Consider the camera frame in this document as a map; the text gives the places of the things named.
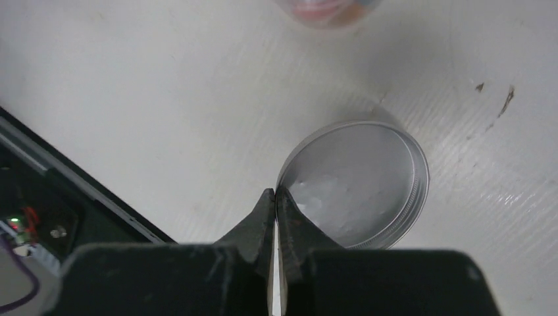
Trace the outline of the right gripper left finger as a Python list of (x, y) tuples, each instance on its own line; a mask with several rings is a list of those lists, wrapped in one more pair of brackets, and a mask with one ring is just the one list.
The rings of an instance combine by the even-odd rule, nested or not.
[(253, 210), (215, 244), (234, 246), (257, 275), (268, 279), (273, 266), (275, 215), (275, 193), (267, 188)]

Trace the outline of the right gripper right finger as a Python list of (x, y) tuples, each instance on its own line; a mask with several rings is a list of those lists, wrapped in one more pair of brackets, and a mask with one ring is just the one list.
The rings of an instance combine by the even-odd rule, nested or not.
[(303, 265), (312, 251), (343, 249), (300, 211), (284, 186), (276, 191), (276, 222), (282, 275), (288, 282), (304, 279)]

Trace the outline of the silver round jar lid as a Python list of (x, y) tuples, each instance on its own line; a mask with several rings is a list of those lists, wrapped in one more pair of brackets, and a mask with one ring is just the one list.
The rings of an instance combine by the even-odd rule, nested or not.
[(353, 120), (307, 136), (278, 175), (299, 210), (348, 249), (388, 249), (414, 225), (430, 171), (419, 143), (399, 126)]

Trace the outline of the clear plastic jar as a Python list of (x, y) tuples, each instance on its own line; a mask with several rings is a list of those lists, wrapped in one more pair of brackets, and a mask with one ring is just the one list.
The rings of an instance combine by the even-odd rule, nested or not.
[(273, 3), (304, 26), (336, 29), (365, 19), (382, 0), (279, 0)]

